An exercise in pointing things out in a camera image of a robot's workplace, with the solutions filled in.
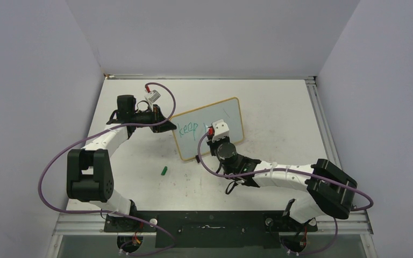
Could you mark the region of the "yellow framed whiteboard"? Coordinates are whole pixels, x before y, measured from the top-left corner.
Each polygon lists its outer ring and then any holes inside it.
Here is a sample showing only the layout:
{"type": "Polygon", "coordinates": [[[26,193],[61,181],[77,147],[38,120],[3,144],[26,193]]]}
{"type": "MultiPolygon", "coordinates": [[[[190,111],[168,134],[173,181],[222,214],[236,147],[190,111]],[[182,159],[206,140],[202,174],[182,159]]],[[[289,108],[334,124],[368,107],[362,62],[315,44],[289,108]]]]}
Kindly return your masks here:
{"type": "Polygon", "coordinates": [[[173,135],[182,161],[195,158],[200,137],[208,132],[208,128],[213,123],[219,120],[228,125],[232,143],[237,144],[245,139],[240,101],[237,97],[198,107],[171,117],[170,121],[177,127],[173,131],[173,135]]]}

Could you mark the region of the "green marker cap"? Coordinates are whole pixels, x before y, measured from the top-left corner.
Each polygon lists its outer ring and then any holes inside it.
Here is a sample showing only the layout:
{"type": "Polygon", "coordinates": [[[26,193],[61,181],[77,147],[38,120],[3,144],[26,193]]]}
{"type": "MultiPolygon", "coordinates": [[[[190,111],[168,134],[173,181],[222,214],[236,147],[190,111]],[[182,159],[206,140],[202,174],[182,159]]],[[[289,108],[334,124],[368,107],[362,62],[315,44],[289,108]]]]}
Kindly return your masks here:
{"type": "Polygon", "coordinates": [[[167,170],[168,170],[168,167],[167,167],[167,166],[164,166],[164,168],[163,168],[163,170],[162,170],[162,172],[161,172],[161,175],[162,175],[162,176],[165,176],[167,170]]]}

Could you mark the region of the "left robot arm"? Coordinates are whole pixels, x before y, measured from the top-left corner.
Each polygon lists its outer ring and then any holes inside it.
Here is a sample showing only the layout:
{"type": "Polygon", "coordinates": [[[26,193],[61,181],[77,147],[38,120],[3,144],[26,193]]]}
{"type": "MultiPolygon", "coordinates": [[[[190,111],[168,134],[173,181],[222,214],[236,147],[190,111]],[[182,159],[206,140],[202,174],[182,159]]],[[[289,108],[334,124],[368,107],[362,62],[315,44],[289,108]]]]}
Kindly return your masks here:
{"type": "Polygon", "coordinates": [[[153,133],[175,130],[152,97],[145,100],[148,108],[137,110],[137,100],[132,95],[117,97],[117,109],[106,123],[105,133],[81,149],[67,154],[67,196],[90,203],[101,210],[109,210],[118,217],[118,225],[130,232],[137,228],[139,217],[134,201],[126,199],[117,190],[110,158],[118,147],[127,141],[137,128],[149,127],[153,133]]]}

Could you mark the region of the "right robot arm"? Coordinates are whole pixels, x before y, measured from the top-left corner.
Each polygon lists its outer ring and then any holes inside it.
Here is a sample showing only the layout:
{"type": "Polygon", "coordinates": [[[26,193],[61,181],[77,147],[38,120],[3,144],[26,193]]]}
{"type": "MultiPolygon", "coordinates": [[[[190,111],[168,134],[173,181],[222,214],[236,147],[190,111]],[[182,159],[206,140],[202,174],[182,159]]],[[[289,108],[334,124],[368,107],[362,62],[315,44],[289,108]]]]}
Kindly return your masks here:
{"type": "Polygon", "coordinates": [[[269,163],[238,154],[229,137],[214,141],[212,136],[205,135],[204,139],[211,155],[219,161],[221,176],[231,181],[227,194],[238,185],[279,187],[301,193],[290,198],[282,216],[287,229],[296,230],[323,215],[349,218],[357,182],[329,160],[318,159],[314,164],[296,166],[269,163]]]}

